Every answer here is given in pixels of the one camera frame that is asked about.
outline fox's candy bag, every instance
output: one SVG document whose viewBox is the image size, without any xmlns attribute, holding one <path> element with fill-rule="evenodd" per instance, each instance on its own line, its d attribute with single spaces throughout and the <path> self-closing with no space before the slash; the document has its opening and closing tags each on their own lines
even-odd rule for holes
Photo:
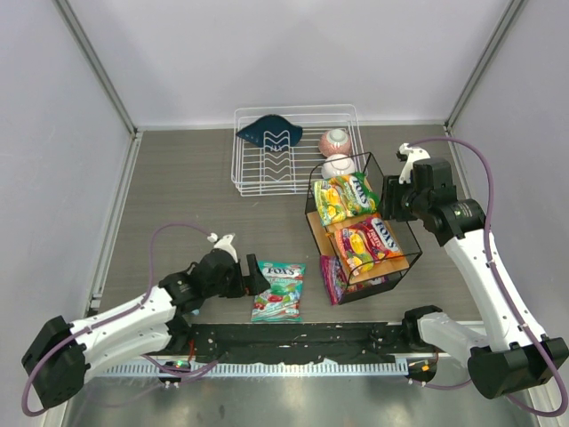
<svg viewBox="0 0 569 427">
<path fill-rule="evenodd" d="M 377 216 L 336 230 L 334 238 L 353 276 L 371 270 L 376 262 L 402 255 L 385 222 Z"/>
<path fill-rule="evenodd" d="M 379 198 L 365 185 L 360 172 L 316 181 L 313 194 L 322 225 L 376 211 Z"/>
<path fill-rule="evenodd" d="M 345 293 L 355 292 L 368 286 L 378 285 L 386 280 L 386 278 L 374 278 L 348 286 L 346 275 L 341 267 L 340 260 L 336 256 L 321 255 L 320 270 L 322 271 L 326 291 L 328 291 L 328 294 L 330 295 L 330 302 L 332 305 L 339 304 Z"/>
<path fill-rule="evenodd" d="M 255 296 L 252 322 L 301 322 L 299 305 L 306 264 L 259 261 L 270 289 Z"/>
</svg>

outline metal frame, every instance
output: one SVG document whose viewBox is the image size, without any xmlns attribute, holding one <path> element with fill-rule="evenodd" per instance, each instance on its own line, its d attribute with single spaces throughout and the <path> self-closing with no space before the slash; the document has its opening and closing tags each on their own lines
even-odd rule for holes
<svg viewBox="0 0 569 427">
<path fill-rule="evenodd" d="M 131 185 L 132 174 L 134 173 L 134 166 L 139 154 L 141 140 L 142 133 L 137 133 L 131 141 L 126 159 L 124 160 L 121 180 L 116 189 L 115 201 L 113 202 L 107 226 L 105 227 L 105 237 L 100 250 L 99 260 L 97 261 L 91 292 L 89 293 L 90 298 L 85 310 L 86 313 L 90 313 L 91 310 L 99 310 L 100 298 L 102 297 L 107 280 L 108 267 L 110 266 L 110 260 L 113 256 L 116 236 L 123 217 L 124 204 L 126 203 L 126 196 L 128 195 L 128 189 Z"/>
<path fill-rule="evenodd" d="M 464 107 L 468 103 L 472 93 L 476 90 L 482 76 L 488 69 L 493 58 L 496 56 L 496 53 L 500 49 L 506 35 L 509 33 L 509 30 L 526 4 L 527 0 L 510 0 L 506 10 L 498 22 L 498 25 L 496 26 L 496 29 L 486 44 L 477 65 L 472 70 L 469 80 L 462 89 L 459 99 L 454 104 L 451 115 L 448 117 L 448 120 L 446 120 L 445 126 L 447 129 L 452 131 L 453 126 L 456 124 L 456 121 L 464 110 Z"/>
<path fill-rule="evenodd" d="M 126 111 L 126 107 L 124 106 L 121 98 L 118 96 L 113 83 L 111 82 L 107 71 L 104 69 L 102 63 L 100 62 L 99 56 L 92 47 L 91 42 L 89 41 L 89 37 L 85 34 L 83 30 L 83 26 L 79 22 L 79 19 L 73 12 L 73 8 L 69 4 L 68 0 L 52 0 L 55 7 L 60 12 L 61 18 L 65 21 L 66 25 L 68 26 L 69 31 L 75 41 L 77 42 L 79 49 L 83 53 L 87 63 L 90 65 L 93 73 L 99 80 L 99 83 L 103 89 L 103 91 L 107 94 L 108 99 L 110 100 L 111 104 L 116 110 L 116 113 L 121 117 L 124 126 L 128 133 L 134 137 L 137 133 L 136 126 L 132 121 L 131 117 Z"/>
</svg>

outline dish rack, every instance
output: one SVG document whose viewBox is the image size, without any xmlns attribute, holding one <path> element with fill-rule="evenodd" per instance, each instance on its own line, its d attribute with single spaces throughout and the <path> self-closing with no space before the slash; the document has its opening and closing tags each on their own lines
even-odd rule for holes
<svg viewBox="0 0 569 427">
<path fill-rule="evenodd" d="M 290 135 L 281 133 L 263 136 L 265 145 L 269 141 L 281 141 L 280 151 L 258 148 L 235 135 L 267 114 L 278 114 L 293 125 L 302 126 L 301 141 L 290 146 Z M 321 164 L 325 157 L 318 149 L 320 137 L 331 129 L 342 129 L 352 140 L 352 155 L 364 152 L 359 132 L 356 108 L 349 104 L 314 105 L 300 107 L 245 108 L 235 112 L 231 180 L 241 196 L 275 196 L 287 194 L 305 195 L 310 182 L 311 171 Z M 356 169 L 361 172 L 365 165 L 360 157 L 354 157 Z"/>
</svg>

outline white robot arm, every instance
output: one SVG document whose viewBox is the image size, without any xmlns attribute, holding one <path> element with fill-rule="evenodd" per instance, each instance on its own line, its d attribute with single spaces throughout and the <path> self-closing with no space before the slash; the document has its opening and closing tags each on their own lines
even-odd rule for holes
<svg viewBox="0 0 569 427">
<path fill-rule="evenodd" d="M 62 316 L 46 322 L 22 358 L 44 409 L 70 399 L 93 377 L 125 360 L 161 350 L 179 352 L 190 334 L 185 317 L 205 299 L 268 289 L 254 254 L 247 255 L 250 275 L 242 275 L 233 238 L 211 235 L 213 250 L 200 262 L 119 307 L 72 323 Z"/>
<path fill-rule="evenodd" d="M 562 338 L 549 339 L 525 306 L 506 271 L 490 232 L 491 262 L 515 308 L 523 313 L 519 325 L 487 261 L 485 214 L 472 199 L 458 200 L 450 164 L 431 158 L 425 149 L 403 144 L 397 157 L 403 172 L 386 176 L 381 215 L 385 220 L 420 219 L 451 257 L 480 311 L 486 335 L 451 320 L 439 308 L 421 307 L 405 313 L 407 338 L 418 346 L 431 344 L 468 368 L 478 390 L 493 399 L 545 383 L 551 372 L 526 333 L 531 331 L 559 367 L 569 355 Z"/>
</svg>

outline fruit candy bag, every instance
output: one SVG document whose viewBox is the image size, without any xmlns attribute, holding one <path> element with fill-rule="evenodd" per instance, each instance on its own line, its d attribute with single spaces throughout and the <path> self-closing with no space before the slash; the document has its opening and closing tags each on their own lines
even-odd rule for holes
<svg viewBox="0 0 569 427">
<path fill-rule="evenodd" d="M 321 255 L 320 270 L 322 271 L 325 287 L 330 295 L 332 305 L 339 304 L 345 293 L 359 291 L 365 287 L 383 283 L 386 280 L 385 277 L 374 278 L 348 286 L 346 275 L 337 256 Z"/>
<path fill-rule="evenodd" d="M 299 305 L 306 264 L 259 261 L 270 289 L 255 296 L 252 322 L 301 322 Z"/>
<path fill-rule="evenodd" d="M 316 181 L 313 194 L 323 226 L 373 214 L 380 203 L 377 195 L 365 185 L 365 175 L 360 172 Z"/>
<path fill-rule="evenodd" d="M 402 255 L 387 226 L 377 216 L 336 230 L 334 237 L 353 276 L 371 270 L 378 261 Z"/>
</svg>

